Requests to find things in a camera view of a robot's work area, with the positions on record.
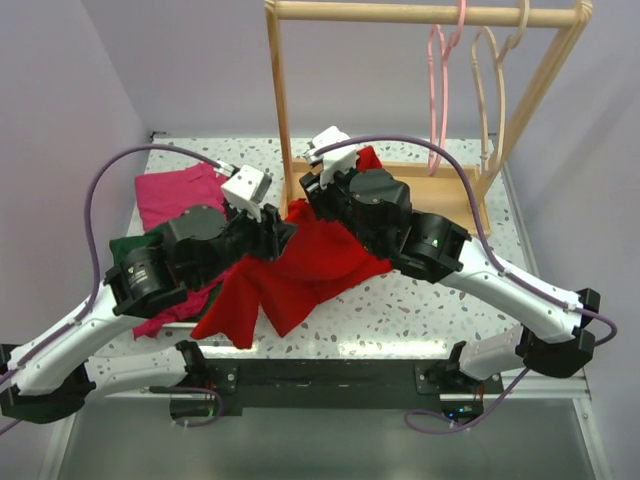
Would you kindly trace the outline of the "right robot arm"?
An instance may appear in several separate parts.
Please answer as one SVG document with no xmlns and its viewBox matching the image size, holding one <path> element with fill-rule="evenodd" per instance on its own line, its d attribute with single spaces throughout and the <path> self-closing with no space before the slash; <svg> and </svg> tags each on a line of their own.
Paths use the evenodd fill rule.
<svg viewBox="0 0 640 480">
<path fill-rule="evenodd" d="M 449 358 L 429 371 L 429 379 L 466 393 L 494 374 L 519 367 L 568 378 L 593 359 L 590 319 L 571 308 L 598 307 L 598 294 L 562 290 L 509 263 L 496 267 L 464 227 L 414 209 L 409 186 L 384 169 L 338 172 L 328 185 L 307 173 L 300 185 L 319 219 L 340 223 L 402 275 L 459 290 L 517 320 L 503 333 L 456 343 Z"/>
</svg>

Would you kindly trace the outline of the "red t shirt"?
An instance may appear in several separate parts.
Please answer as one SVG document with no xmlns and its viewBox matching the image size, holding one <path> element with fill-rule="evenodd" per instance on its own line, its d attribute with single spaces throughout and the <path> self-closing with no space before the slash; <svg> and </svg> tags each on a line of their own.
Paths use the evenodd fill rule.
<svg viewBox="0 0 640 480">
<path fill-rule="evenodd" d="M 192 339 L 223 334 L 248 349 L 260 310 L 284 337 L 319 304 L 391 271 L 389 261 L 371 255 L 341 224 L 318 220 L 304 199 L 288 204 L 286 220 L 297 230 L 284 254 L 272 262 L 247 256 L 231 268 Z"/>
</svg>

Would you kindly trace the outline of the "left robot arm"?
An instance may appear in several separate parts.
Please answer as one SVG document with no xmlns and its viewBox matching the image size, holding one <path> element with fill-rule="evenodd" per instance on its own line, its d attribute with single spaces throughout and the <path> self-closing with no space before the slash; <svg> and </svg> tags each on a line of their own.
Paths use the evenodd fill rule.
<svg viewBox="0 0 640 480">
<path fill-rule="evenodd" d="M 86 303 L 46 333 L 24 345 L 2 345 L 2 416 L 48 424 L 89 400 L 127 390 L 203 391 L 211 372 L 193 341 L 129 358 L 100 359 L 96 353 L 243 258 L 279 258 L 297 227 L 272 205 L 258 213 L 252 218 L 205 206 L 186 210 L 162 226 L 157 240 L 109 269 Z"/>
</svg>

